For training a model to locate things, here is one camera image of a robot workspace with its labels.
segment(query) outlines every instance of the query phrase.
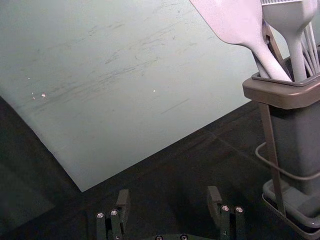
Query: screw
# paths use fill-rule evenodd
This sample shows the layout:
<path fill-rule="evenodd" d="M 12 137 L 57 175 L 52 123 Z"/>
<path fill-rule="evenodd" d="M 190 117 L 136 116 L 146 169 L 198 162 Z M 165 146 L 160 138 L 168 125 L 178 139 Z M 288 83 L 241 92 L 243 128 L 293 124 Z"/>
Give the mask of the screw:
<path fill-rule="evenodd" d="M 183 234 L 183 235 L 180 236 L 180 239 L 181 240 L 188 240 L 188 236 Z"/>
<path fill-rule="evenodd" d="M 222 210 L 228 212 L 229 211 L 229 207 L 224 205 L 224 206 L 222 206 Z"/>
<path fill-rule="evenodd" d="M 110 213 L 112 216 L 115 216 L 118 214 L 118 211 L 117 210 L 112 210 L 111 213 Z"/>
<path fill-rule="evenodd" d="M 102 212 L 99 212 L 99 213 L 96 215 L 96 217 L 97 217 L 98 219 L 102 219 L 104 216 L 105 216 L 105 215 L 104 215 Z"/>
<path fill-rule="evenodd" d="M 236 208 L 235 208 L 235 210 L 238 212 L 238 213 L 242 213 L 244 210 L 242 209 L 242 207 L 240 207 L 240 206 L 237 206 Z"/>

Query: brush bristles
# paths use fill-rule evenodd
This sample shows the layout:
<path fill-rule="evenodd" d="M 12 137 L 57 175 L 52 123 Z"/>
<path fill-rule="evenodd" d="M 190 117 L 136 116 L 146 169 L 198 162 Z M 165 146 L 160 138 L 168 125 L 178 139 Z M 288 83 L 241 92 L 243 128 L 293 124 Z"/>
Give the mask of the brush bristles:
<path fill-rule="evenodd" d="M 273 5 L 273 4 L 284 4 L 291 2 L 302 2 L 303 0 L 261 0 L 261 5 Z"/>

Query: silicone spatula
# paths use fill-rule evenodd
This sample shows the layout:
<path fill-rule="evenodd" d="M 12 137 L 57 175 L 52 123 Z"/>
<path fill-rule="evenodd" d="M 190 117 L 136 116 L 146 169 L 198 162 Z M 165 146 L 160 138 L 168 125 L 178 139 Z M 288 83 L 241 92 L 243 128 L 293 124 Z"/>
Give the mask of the silicone spatula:
<path fill-rule="evenodd" d="M 271 78 L 291 82 L 264 42 L 260 1 L 190 0 L 190 2 L 220 40 L 250 49 Z"/>

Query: metal bolt head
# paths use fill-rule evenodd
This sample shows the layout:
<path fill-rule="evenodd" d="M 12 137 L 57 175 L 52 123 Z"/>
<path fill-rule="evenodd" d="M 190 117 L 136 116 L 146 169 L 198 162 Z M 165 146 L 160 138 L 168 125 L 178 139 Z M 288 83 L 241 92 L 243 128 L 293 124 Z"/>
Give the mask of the metal bolt head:
<path fill-rule="evenodd" d="M 188 236 L 183 234 L 183 235 L 180 236 L 180 239 L 181 240 L 188 240 Z"/>
<path fill-rule="evenodd" d="M 224 206 L 222 206 L 222 210 L 228 212 L 229 211 L 229 207 L 224 205 Z"/>
<path fill-rule="evenodd" d="M 102 212 L 99 212 L 99 213 L 96 215 L 96 217 L 97 217 L 98 219 L 102 219 L 104 216 L 105 216 L 105 215 L 104 215 Z"/>
<path fill-rule="evenodd" d="M 110 213 L 112 216 L 115 216 L 118 214 L 118 211 L 117 210 L 112 210 L 111 213 Z"/>
<path fill-rule="evenodd" d="M 238 213 L 242 213 L 242 212 L 244 211 L 243 208 L 240 207 L 240 206 L 237 206 L 237 207 L 235 208 L 235 210 L 236 210 Z"/>

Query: white spatula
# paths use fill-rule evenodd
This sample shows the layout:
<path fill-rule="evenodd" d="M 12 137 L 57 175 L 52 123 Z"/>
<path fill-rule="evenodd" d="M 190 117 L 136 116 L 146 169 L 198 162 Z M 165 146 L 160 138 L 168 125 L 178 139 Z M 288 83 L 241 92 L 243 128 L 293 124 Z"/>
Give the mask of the white spatula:
<path fill-rule="evenodd" d="M 217 37 L 227 44 L 250 49 L 269 76 L 290 78 L 269 51 L 262 36 L 262 7 L 259 0 L 190 0 Z"/>

